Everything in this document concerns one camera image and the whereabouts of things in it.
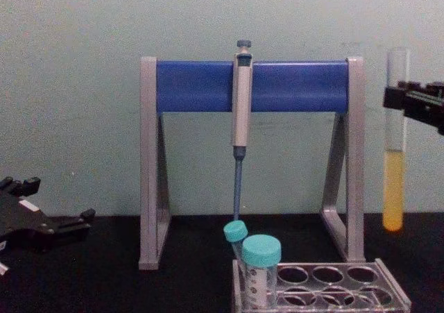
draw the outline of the blue pipette holder bar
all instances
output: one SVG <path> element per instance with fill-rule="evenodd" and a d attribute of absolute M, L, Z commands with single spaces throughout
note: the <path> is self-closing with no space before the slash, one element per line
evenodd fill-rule
<path fill-rule="evenodd" d="M 161 114 L 231 112 L 231 61 L 141 59 L 140 269 L 158 269 L 171 219 Z M 364 64 L 361 58 L 320 62 L 254 62 L 253 112 L 335 112 L 321 216 L 348 262 L 364 261 Z M 347 222 L 336 198 L 346 160 Z"/>

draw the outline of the gray metal stand frame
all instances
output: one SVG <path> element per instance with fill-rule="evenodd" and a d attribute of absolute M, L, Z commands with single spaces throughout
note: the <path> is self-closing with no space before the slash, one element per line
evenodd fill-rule
<path fill-rule="evenodd" d="M 346 262 L 364 262 L 364 62 L 348 58 L 348 112 L 336 114 L 321 216 Z M 156 110 L 157 58 L 140 69 L 140 270 L 156 270 L 167 237 L 168 202 L 162 117 Z M 345 156 L 346 223 L 336 210 Z"/>

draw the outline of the glass test tube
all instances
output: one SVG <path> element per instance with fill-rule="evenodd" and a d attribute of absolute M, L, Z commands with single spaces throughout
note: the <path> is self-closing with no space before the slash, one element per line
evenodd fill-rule
<path fill-rule="evenodd" d="M 387 85 L 398 86 L 408 82 L 410 50 L 395 48 L 387 60 Z M 382 224 L 385 229 L 396 231 L 402 227 L 404 209 L 405 144 L 407 125 L 402 110 L 385 109 L 386 132 L 384 148 L 384 207 Z"/>

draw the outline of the tube label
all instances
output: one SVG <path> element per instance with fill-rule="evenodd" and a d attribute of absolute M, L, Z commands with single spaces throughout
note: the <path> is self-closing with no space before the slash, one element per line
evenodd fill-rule
<path fill-rule="evenodd" d="M 266 307 L 266 269 L 247 266 L 246 296 L 252 308 Z"/>

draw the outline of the test tube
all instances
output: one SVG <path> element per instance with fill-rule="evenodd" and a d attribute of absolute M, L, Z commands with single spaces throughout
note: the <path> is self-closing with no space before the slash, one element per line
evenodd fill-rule
<path fill-rule="evenodd" d="M 234 256 L 236 256 L 237 264 L 241 269 L 242 273 L 245 274 L 245 266 L 242 262 L 242 241 L 248 235 L 247 227 L 243 221 L 231 221 L 223 227 L 223 233 L 234 251 Z"/>
<path fill-rule="evenodd" d="M 252 235 L 242 244 L 246 269 L 246 308 L 269 309 L 276 306 L 280 241 L 270 235 Z"/>
<path fill-rule="evenodd" d="M 394 48 L 387 58 L 387 85 L 398 86 L 408 82 L 410 50 Z M 385 229 L 396 231 L 402 227 L 404 209 L 405 144 L 407 125 L 401 110 L 385 109 L 386 132 L 384 148 L 384 207 L 382 224 Z"/>

